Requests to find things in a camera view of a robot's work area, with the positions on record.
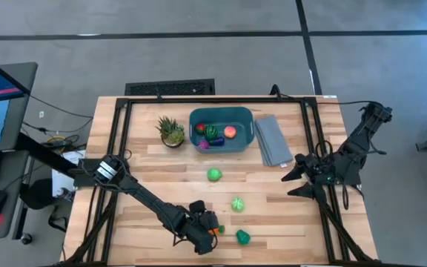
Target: potted succulent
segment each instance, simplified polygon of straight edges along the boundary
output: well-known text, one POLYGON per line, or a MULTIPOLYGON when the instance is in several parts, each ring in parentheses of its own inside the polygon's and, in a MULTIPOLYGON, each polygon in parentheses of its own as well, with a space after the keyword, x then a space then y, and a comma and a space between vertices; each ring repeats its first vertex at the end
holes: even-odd
POLYGON ((175 119, 166 116, 159 118, 159 127, 156 127, 161 134, 161 140, 169 148, 178 148, 184 142, 184 127, 178 124, 175 119))

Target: plant pot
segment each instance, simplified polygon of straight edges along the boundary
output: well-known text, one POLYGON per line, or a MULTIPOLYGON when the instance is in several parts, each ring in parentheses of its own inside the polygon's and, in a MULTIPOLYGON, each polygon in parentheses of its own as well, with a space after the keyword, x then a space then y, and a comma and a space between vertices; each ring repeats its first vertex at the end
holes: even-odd
POLYGON ((180 143, 175 144, 175 145, 172 145, 172 144, 168 144, 168 143, 166 143, 166 142, 164 141, 164 139, 163 139, 163 138, 161 138, 161 140, 162 140, 162 143, 163 143, 165 146, 167 146, 168 148, 178 148, 178 147, 179 147, 179 146, 181 146, 181 145, 182 145, 182 143, 184 142, 184 140, 182 140, 180 143))

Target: wooden tabletop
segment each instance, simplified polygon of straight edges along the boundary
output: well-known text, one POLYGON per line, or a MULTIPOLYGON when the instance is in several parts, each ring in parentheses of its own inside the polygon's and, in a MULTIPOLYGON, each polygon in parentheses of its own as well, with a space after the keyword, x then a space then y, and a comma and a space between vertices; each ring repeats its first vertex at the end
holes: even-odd
MULTIPOLYGON (((88 158, 101 158, 106 153, 115 101, 116 97, 100 97, 98 100, 88 140, 88 158)), ((318 102, 336 101, 318 97, 318 102)), ((159 116, 173 117, 187 127, 189 114, 196 108, 235 105, 133 106, 127 142, 127 149, 133 153, 128 160, 132 175, 165 202, 187 207, 190 202, 204 200, 207 208, 216 212, 219 223, 225 225, 225 233, 219 236, 216 249, 202 256, 193 252, 193 245, 189 242, 173 247, 173 235, 161 226, 156 215, 134 198, 123 194, 119 196, 116 208, 108 261, 110 265, 328 262, 317 203, 310 199, 286 195, 289 190, 303 185, 304 178, 293 182, 280 181, 281 177, 293 168, 292 164, 287 168, 263 166, 256 139, 242 153, 200 154, 188 139, 180 148, 167 148, 162 144, 159 132, 154 127, 159 116), (207 180, 207 170, 212 167, 223 172, 223 177, 218 182, 207 180), (231 210, 230 202, 234 197, 244 199, 243 212, 231 210), (250 244, 237 243, 235 233, 240 229, 251 235, 250 244)), ((291 153, 308 153, 298 104, 254 103, 239 106, 249 108, 255 119, 275 115, 291 153)), ((337 149, 346 139, 339 106, 319 105, 319 110, 325 139, 337 149)), ((309 112, 309 117, 314 141, 317 142, 312 112, 309 112)), ((119 144, 123 118, 124 111, 120 116, 116 145, 119 144)), ((86 188, 76 194, 64 242, 68 257, 83 241, 91 192, 91 188, 86 188)), ((353 190, 348 190, 348 193, 350 206, 346 211, 342 205, 342 189, 337 187, 344 226, 363 251, 376 258, 363 200, 353 190)), ((332 225, 331 230, 336 256, 340 258, 337 234, 332 225)), ((98 239, 96 259, 101 255, 103 236, 104 231, 98 239)))

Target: plastic bin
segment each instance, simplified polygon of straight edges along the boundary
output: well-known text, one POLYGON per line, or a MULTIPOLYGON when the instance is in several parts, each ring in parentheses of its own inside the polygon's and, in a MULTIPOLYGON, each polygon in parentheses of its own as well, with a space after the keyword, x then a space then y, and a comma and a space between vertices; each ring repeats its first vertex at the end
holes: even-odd
POLYGON ((253 141, 255 134, 253 129, 253 114, 244 107, 229 108, 197 108, 191 112, 189 117, 189 135, 191 143, 198 152, 204 154, 242 152, 253 141), (213 125, 218 130, 217 136, 223 136, 223 130, 227 126, 236 129, 234 138, 225 137, 225 144, 222 146, 210 146, 208 149, 199 148, 200 140, 205 140, 205 136, 199 135, 195 131, 195 126, 203 123, 205 126, 213 125))

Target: folded cloth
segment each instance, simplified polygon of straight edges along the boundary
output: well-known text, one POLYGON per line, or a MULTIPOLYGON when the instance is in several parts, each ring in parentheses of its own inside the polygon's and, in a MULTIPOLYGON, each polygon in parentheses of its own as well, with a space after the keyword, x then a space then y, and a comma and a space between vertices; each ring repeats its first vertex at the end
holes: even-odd
POLYGON ((263 165, 277 166, 293 160, 293 155, 289 151, 288 144, 274 115, 257 119, 254 128, 263 165))

